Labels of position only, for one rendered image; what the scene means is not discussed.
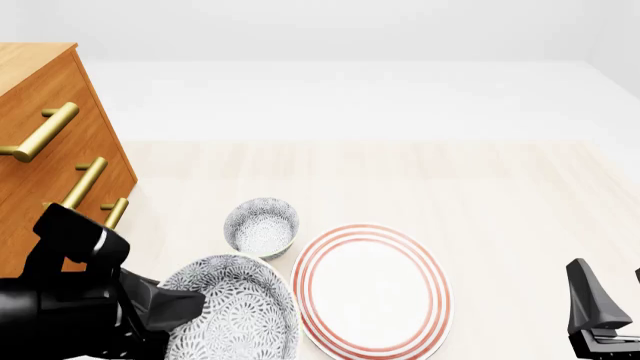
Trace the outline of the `white plate with red rings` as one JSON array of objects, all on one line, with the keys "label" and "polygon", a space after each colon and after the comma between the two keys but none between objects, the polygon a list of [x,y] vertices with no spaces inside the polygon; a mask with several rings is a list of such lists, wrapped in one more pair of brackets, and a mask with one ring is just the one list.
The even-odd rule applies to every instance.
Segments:
[{"label": "white plate with red rings", "polygon": [[290,282],[304,332],[334,360],[427,360],[453,324],[452,287],[436,258],[379,224],[317,236]]}]

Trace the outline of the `small patterned grey bowl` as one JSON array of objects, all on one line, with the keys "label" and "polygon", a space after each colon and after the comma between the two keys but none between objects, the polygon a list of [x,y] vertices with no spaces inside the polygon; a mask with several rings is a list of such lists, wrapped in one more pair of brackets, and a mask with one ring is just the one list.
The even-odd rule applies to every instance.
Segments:
[{"label": "small patterned grey bowl", "polygon": [[291,247],[299,224],[298,213],[289,203],[261,197],[233,209],[225,220],[223,233],[236,251],[270,261]]}]

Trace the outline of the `wooden cabinet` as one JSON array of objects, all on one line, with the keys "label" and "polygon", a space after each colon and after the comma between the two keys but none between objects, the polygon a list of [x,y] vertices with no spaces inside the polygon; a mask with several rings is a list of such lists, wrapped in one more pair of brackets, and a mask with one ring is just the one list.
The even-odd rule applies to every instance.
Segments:
[{"label": "wooden cabinet", "polygon": [[76,47],[77,45],[74,43],[0,43],[0,97],[55,59],[67,54],[73,56],[104,119],[105,125],[113,137],[113,142],[121,152],[121,156],[136,185],[137,177],[134,170],[78,56]]}]

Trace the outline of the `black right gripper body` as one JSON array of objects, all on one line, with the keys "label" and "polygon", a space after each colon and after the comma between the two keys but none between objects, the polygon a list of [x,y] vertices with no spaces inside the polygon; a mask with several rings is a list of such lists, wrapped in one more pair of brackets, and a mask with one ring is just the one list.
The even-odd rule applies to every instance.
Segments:
[{"label": "black right gripper body", "polygon": [[577,359],[582,360],[640,360],[640,336],[618,335],[624,327],[605,326],[579,329],[568,326],[569,341]]}]

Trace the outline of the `large patterned grey bowl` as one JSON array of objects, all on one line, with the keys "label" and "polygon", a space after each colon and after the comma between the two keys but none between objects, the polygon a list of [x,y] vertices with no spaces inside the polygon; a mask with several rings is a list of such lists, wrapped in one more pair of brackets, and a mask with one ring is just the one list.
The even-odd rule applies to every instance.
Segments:
[{"label": "large patterned grey bowl", "polygon": [[205,257],[160,287],[205,296],[201,315],[170,333],[165,360],[298,360],[302,329],[295,296],[263,260]]}]

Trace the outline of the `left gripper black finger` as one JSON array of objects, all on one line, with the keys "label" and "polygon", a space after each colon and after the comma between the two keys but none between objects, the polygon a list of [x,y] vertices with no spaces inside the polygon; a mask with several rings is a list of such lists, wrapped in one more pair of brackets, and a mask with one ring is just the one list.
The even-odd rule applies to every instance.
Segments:
[{"label": "left gripper black finger", "polygon": [[121,269],[119,279],[131,301],[150,301],[159,284],[159,281],[145,278],[127,269]]},{"label": "left gripper black finger", "polygon": [[145,304],[145,327],[150,331],[170,332],[200,317],[204,302],[202,293],[152,287]]}]

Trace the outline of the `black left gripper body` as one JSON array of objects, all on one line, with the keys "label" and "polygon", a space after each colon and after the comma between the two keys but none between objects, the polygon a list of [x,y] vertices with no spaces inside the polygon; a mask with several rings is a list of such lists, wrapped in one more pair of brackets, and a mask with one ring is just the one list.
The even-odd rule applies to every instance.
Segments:
[{"label": "black left gripper body", "polygon": [[126,293],[117,298],[116,325],[108,329],[102,358],[108,360],[165,360],[169,335],[151,330],[146,324],[147,312]]}]

